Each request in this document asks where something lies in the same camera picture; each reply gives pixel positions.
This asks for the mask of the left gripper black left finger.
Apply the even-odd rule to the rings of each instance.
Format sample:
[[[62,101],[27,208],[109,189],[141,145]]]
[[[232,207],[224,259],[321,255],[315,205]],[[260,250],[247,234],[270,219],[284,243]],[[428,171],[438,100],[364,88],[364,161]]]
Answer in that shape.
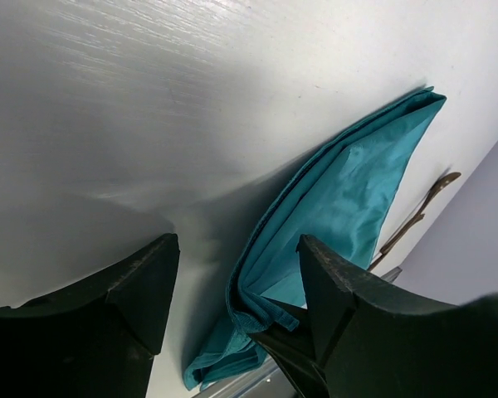
[[[0,397],[143,397],[179,262],[166,234],[18,308],[0,308]]]

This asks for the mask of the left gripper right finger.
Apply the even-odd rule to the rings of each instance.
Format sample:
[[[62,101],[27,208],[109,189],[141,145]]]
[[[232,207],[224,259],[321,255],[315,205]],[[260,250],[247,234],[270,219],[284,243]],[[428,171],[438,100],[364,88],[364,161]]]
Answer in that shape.
[[[462,306],[413,294],[312,235],[297,246],[300,325],[253,335],[302,397],[498,397],[498,294]]]

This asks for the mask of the teal cloth napkin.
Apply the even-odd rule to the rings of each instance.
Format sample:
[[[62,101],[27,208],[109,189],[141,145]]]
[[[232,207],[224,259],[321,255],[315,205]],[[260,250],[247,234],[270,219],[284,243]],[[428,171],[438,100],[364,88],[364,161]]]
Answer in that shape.
[[[299,327],[285,305],[305,304],[296,252],[302,235],[362,269],[370,266],[410,158],[445,102],[432,88],[412,92],[348,127],[297,171],[241,252],[225,310],[183,372],[188,389],[260,367],[266,352],[252,334]]]

